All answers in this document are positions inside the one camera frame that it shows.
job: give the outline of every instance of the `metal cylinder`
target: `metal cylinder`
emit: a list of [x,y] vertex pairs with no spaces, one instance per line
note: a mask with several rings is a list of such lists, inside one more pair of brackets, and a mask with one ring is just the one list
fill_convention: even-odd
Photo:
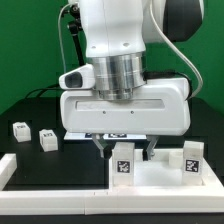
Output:
[[132,98],[132,89],[145,84],[143,53],[90,58],[94,66],[96,90],[105,100],[122,100]]

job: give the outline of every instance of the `black table surface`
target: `black table surface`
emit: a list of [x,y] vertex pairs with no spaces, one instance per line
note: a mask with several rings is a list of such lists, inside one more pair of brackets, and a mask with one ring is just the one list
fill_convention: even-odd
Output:
[[[224,117],[201,99],[189,102],[191,127],[184,136],[163,136],[160,148],[183,147],[185,140],[205,142],[205,158],[223,180]],[[31,127],[32,141],[18,143],[12,124],[26,122]],[[0,115],[0,157],[16,153],[18,168],[4,190],[71,190],[108,187],[108,161],[92,141],[64,141],[59,98],[30,98],[17,102]],[[59,150],[44,152],[39,131],[53,129]],[[136,141],[143,147],[144,141]],[[94,216],[1,216],[2,223],[224,223],[224,214],[123,214]]]

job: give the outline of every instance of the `white plastic part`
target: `white plastic part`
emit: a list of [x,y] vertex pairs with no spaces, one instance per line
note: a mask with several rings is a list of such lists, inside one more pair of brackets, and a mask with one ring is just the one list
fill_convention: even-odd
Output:
[[[134,186],[107,190],[3,191],[1,215],[224,212],[224,188],[203,161],[202,186],[181,185],[181,169],[169,167],[169,152],[155,149],[152,161],[135,161]],[[140,158],[142,150],[135,150]],[[109,161],[112,173],[112,161]]]
[[16,168],[16,154],[5,154],[0,160],[0,191],[4,189]]
[[[70,133],[66,132],[64,140],[92,140],[92,136],[89,136],[90,133]],[[105,140],[145,140],[145,135],[114,135],[116,137],[111,137],[111,134],[103,135]]]
[[113,185],[134,184],[134,143],[117,142],[113,150]]
[[186,79],[150,80],[130,101],[104,101],[96,91],[66,91],[61,97],[68,132],[182,135],[190,125]]
[[25,122],[14,123],[13,134],[18,142],[26,142],[31,140],[30,128]]
[[81,0],[79,5],[88,58],[145,51],[141,0]]
[[202,185],[203,153],[204,143],[191,141],[184,143],[183,184]]
[[[82,87],[80,88],[69,88],[68,86],[66,86],[65,83],[65,78],[66,76],[75,74],[75,73],[80,73],[82,76]],[[64,90],[75,90],[75,89],[92,89],[95,86],[95,77],[94,77],[94,68],[92,65],[87,64],[85,66],[82,66],[78,69],[75,69],[73,71],[70,71],[64,75],[62,75],[59,78],[59,84],[60,87]]]
[[68,0],[68,3],[74,5],[76,3],[79,3],[79,0]]
[[39,132],[40,144],[44,152],[58,150],[58,139],[52,130],[42,130]]
[[169,154],[169,165],[172,168],[182,168],[183,166],[183,151],[173,150]]

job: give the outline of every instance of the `small white block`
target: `small white block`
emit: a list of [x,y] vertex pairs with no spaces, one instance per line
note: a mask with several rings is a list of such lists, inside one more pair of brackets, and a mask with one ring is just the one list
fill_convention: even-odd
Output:
[[52,130],[42,130],[39,132],[40,144],[44,152],[58,150],[58,139]]
[[30,128],[25,122],[14,123],[13,134],[18,142],[31,141]]
[[113,184],[134,184],[134,143],[117,142],[113,150]]
[[183,177],[184,185],[202,185],[203,142],[184,143]]
[[0,191],[3,190],[16,168],[16,154],[5,154],[0,160]]
[[169,153],[169,166],[176,169],[181,169],[183,166],[183,151],[172,150]]

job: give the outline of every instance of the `black band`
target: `black band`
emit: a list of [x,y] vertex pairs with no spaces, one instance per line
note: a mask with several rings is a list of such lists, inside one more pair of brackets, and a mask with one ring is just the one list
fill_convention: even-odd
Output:
[[202,24],[200,0],[167,0],[163,32],[169,40],[186,41]]

